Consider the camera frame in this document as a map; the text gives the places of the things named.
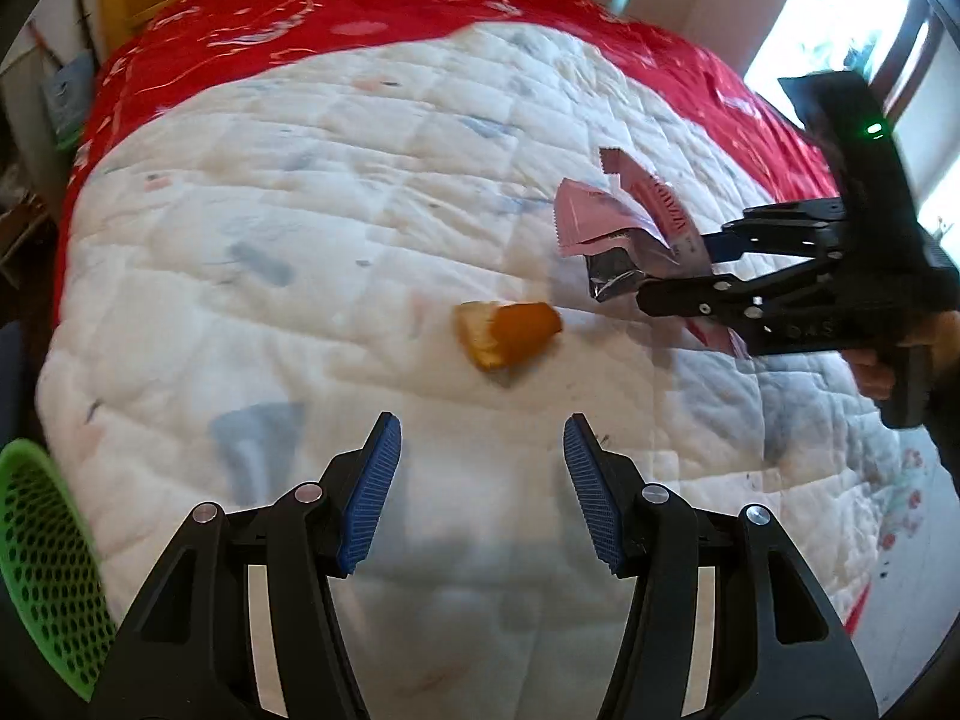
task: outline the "blue gripper pad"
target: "blue gripper pad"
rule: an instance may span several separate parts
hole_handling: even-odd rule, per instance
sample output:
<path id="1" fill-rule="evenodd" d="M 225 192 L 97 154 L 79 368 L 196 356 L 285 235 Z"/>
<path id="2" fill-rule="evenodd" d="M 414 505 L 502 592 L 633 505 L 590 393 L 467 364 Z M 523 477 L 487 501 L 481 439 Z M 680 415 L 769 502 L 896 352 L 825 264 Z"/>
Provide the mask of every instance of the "blue gripper pad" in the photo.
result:
<path id="1" fill-rule="evenodd" d="M 563 425 L 563 459 L 577 491 L 580 511 L 587 520 L 590 539 L 597 552 L 616 574 L 623 566 L 623 520 L 616 500 L 601 473 L 603 450 L 584 415 L 573 415 Z"/>
<path id="2" fill-rule="evenodd" d="M 368 454 L 367 461 L 344 507 L 342 541 L 337 553 L 337 563 L 344 574 L 352 574 L 370 550 L 376 523 L 400 461 L 400 420 L 393 415 L 383 415 L 381 420 L 382 428 L 378 424 L 373 429 L 368 445 L 362 450 Z"/>

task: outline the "white quilt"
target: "white quilt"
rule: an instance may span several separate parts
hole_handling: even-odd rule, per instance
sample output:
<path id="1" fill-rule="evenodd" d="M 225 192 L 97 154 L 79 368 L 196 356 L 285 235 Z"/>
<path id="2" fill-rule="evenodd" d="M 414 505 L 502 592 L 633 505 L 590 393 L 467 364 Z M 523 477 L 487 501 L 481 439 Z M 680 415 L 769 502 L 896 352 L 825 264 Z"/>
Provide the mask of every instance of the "white quilt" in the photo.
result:
<path id="1" fill-rule="evenodd" d="M 196 503 L 272 502 L 381 410 L 400 468 L 370 557 L 334 583 L 374 716 L 596 714 L 632 583 L 594 556 L 568 479 L 576 410 L 693 506 L 770 507 L 846 614 L 896 434 L 835 354 L 738 361 L 630 298 L 596 305 L 551 200 L 565 177 L 606 186 L 599 146 L 671 182 L 702 232 L 770 201 L 597 49 L 516 23 L 278 67 L 114 148 L 80 194 L 37 396 L 114 616 Z M 454 305 L 492 299 L 563 314 L 514 378 L 451 332 Z"/>

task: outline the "orange food piece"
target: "orange food piece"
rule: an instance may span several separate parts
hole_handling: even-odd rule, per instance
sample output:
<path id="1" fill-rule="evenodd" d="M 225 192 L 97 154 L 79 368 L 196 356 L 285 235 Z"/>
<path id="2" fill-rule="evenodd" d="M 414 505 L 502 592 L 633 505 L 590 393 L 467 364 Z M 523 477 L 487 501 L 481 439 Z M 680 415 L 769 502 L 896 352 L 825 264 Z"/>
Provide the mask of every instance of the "orange food piece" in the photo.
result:
<path id="1" fill-rule="evenodd" d="M 515 303 L 493 313 L 490 334 L 506 367 L 544 352 L 563 330 L 560 315 L 546 303 Z"/>
<path id="2" fill-rule="evenodd" d="M 453 317 L 460 343 L 482 370 L 530 360 L 563 330 L 560 315 L 546 303 L 463 303 Z"/>

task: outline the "red bedspread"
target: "red bedspread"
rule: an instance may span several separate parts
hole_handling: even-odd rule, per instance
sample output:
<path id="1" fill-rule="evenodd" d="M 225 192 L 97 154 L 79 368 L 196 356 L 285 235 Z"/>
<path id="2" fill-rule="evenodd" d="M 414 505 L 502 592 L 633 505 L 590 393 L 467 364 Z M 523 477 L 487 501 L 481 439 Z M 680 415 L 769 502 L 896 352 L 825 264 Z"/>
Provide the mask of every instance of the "red bedspread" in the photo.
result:
<path id="1" fill-rule="evenodd" d="M 482 20 L 552 26 L 597 46 L 701 124 L 774 200 L 835 194 L 819 151 L 717 57 L 662 29 L 624 22 L 590 0 L 180 0 L 104 65 L 64 204 L 56 304 L 80 187 L 141 124 L 210 86 L 309 55 L 439 38 Z"/>

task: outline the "bright window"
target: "bright window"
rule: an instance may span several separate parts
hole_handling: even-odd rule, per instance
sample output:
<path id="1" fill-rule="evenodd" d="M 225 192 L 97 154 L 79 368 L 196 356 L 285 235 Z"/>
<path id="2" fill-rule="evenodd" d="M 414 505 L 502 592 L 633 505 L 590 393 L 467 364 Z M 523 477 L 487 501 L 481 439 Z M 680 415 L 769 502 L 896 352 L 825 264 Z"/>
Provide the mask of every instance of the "bright window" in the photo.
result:
<path id="1" fill-rule="evenodd" d="M 747 70 L 747 85 L 799 124 L 776 80 L 821 70 L 855 70 L 872 79 L 909 1 L 787 0 Z"/>

